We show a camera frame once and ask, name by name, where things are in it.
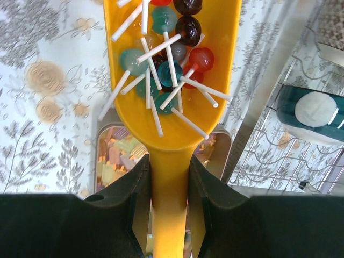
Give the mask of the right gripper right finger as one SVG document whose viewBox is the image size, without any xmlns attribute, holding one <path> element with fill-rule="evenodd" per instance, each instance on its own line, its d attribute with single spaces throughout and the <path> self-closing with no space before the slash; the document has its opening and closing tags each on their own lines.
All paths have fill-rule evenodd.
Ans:
<svg viewBox="0 0 344 258">
<path fill-rule="evenodd" d="M 194 257 L 343 257 L 343 198 L 246 197 L 196 158 L 188 208 Z"/>
</svg>

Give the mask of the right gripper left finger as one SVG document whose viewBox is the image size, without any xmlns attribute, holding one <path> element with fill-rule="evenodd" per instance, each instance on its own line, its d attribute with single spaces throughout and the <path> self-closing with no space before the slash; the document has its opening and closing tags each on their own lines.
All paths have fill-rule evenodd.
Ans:
<svg viewBox="0 0 344 258">
<path fill-rule="evenodd" d="M 144 257 L 150 205 L 148 155 L 86 199 L 2 194 L 1 257 Z"/>
</svg>

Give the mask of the popsicle candy tin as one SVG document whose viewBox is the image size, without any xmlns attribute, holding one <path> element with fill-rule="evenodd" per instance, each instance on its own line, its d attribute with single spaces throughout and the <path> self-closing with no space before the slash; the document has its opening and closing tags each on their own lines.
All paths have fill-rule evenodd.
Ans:
<svg viewBox="0 0 344 258">
<path fill-rule="evenodd" d="M 209 139 L 202 141 L 193 154 L 211 174 L 221 178 L 231 145 L 230 134 L 216 127 Z M 123 125 L 116 110 L 110 109 L 104 119 L 97 122 L 95 192 L 124 176 L 146 154 L 147 148 Z"/>
</svg>

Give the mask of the steel dish rack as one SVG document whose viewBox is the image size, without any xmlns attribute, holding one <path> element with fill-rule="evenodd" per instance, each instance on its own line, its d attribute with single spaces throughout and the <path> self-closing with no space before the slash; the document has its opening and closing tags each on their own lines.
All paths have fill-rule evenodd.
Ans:
<svg viewBox="0 0 344 258">
<path fill-rule="evenodd" d="M 343 145 L 288 133 L 276 115 L 281 87 L 343 97 L 343 67 L 320 57 L 324 1 L 244 1 L 223 123 L 233 142 L 221 180 L 267 194 L 343 192 Z"/>
</svg>

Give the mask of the yellow plastic scoop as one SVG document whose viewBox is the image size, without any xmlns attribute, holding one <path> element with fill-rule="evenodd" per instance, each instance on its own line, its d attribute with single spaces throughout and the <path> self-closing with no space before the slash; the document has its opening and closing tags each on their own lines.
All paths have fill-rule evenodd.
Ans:
<svg viewBox="0 0 344 258">
<path fill-rule="evenodd" d="M 198 144 L 219 123 L 226 104 L 231 100 L 230 81 L 239 30 L 240 1 L 204 1 L 196 15 L 205 39 L 202 45 L 214 53 L 214 66 L 205 74 L 218 103 L 212 107 L 198 90 L 183 90 L 185 119 L 160 115 L 163 136 L 158 135 L 152 111 L 134 90 L 121 89 L 133 76 L 120 66 L 122 51 L 133 47 L 138 34 L 129 34 L 123 22 L 139 16 L 140 1 L 119 7 L 115 1 L 104 2 L 104 17 L 113 94 L 108 105 L 114 105 L 124 125 L 149 152 L 153 256 L 182 257 L 187 216 L 188 175 L 191 157 Z"/>
</svg>

